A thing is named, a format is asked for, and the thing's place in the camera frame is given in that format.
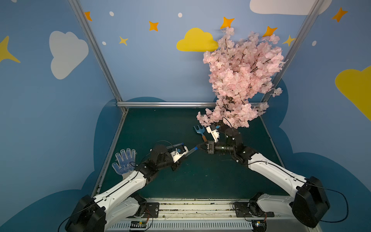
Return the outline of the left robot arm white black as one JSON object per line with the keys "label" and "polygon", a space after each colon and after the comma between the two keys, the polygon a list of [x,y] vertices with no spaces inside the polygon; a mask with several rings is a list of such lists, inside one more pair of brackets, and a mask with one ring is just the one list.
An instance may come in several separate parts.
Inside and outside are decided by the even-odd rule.
{"label": "left robot arm white black", "polygon": [[71,216],[62,222],[65,231],[105,232],[124,218],[142,215],[140,208],[145,200],[135,197],[135,192],[153,181],[160,170],[167,167],[175,170],[188,153],[183,144],[155,146],[149,158],[137,164],[123,181],[94,197],[81,198]]}

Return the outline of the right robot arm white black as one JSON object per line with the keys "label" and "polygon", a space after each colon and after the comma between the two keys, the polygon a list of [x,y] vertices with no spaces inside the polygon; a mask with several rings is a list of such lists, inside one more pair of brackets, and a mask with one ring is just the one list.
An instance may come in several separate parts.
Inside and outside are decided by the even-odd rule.
{"label": "right robot arm white black", "polygon": [[295,217],[301,224],[315,228],[330,209],[327,188],[315,178],[305,178],[272,162],[243,144],[241,133],[226,125],[194,127],[203,138],[208,154],[229,154],[234,161],[255,171],[283,189],[287,196],[257,193],[248,203],[235,202],[237,216],[267,217],[269,213]]}

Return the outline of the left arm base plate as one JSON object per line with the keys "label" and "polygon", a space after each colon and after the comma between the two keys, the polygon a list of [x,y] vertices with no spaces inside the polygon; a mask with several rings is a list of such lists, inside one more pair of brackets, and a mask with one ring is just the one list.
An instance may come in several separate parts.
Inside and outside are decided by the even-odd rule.
{"label": "left arm base plate", "polygon": [[159,203],[142,203],[138,211],[129,218],[158,218]]}

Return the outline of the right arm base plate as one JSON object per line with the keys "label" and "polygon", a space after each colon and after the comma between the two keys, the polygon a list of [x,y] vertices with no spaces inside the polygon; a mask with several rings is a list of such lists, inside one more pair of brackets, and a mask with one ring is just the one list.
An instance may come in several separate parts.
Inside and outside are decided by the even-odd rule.
{"label": "right arm base plate", "polygon": [[273,218],[275,216],[273,212],[262,211],[257,203],[233,202],[232,208],[238,218]]}

